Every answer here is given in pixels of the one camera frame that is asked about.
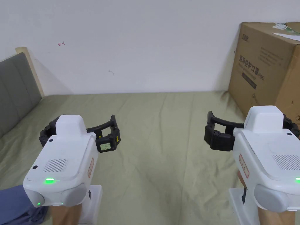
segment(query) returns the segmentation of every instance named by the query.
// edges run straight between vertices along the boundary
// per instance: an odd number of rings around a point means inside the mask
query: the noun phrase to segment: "human arm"
[[[82,205],[73,207],[51,206],[53,225],[78,225]]]
[[[246,187],[240,171],[238,171],[238,177],[244,187]],[[258,218],[260,225],[295,225],[295,216],[295,212],[292,211],[277,213],[258,207]]]

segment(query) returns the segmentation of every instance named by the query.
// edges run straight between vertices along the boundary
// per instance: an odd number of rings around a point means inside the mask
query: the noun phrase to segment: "white mount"
[[[102,187],[91,185],[98,159],[95,140],[96,134],[86,132],[81,116],[59,117],[56,135],[49,138],[23,182],[35,207],[82,203],[79,223],[97,224]]]
[[[244,129],[233,131],[233,157],[247,186],[245,204],[244,189],[229,189],[238,224],[259,224],[257,207],[300,210],[300,141],[282,129],[283,119],[275,106],[254,106]]]

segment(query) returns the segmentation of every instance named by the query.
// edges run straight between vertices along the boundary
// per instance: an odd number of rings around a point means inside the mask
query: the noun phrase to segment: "white stand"
[[[79,219],[80,225],[97,225],[99,207],[102,198],[101,185],[90,186],[91,199],[89,193],[86,194],[82,202],[82,211]]]
[[[244,194],[243,188],[229,189],[229,202],[233,208],[233,213],[236,216],[238,225],[259,225],[257,205],[246,193],[245,204],[243,204],[242,196]]]

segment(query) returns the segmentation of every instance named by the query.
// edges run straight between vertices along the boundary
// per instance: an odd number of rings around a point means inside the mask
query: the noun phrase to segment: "wooden headboard frame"
[[[31,71],[32,71],[33,77],[34,77],[34,79],[35,79],[35,82],[36,82],[36,84],[37,84],[37,87],[38,87],[38,89],[39,89],[39,91],[40,91],[40,95],[41,95],[42,98],[43,98],[45,95],[44,95],[44,92],[43,92],[41,83],[40,83],[40,81],[39,81],[39,79],[38,79],[37,73],[36,73],[36,71],[35,71],[35,68],[34,68],[34,66],[33,66],[33,63],[32,63],[32,60],[31,60],[31,57],[30,57],[30,54],[29,54],[28,49],[27,49],[26,47],[18,47],[18,48],[16,48],[16,53],[17,53],[17,54],[19,54],[19,53],[24,53],[24,54],[25,54],[25,56],[26,56],[26,58],[27,58],[27,61],[28,61],[28,63],[29,63],[30,69],[31,69]]]

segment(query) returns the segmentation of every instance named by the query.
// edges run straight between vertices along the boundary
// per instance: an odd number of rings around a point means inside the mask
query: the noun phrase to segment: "white wall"
[[[299,0],[1,0],[0,59],[28,47],[45,95],[227,90],[239,24],[299,12]]]

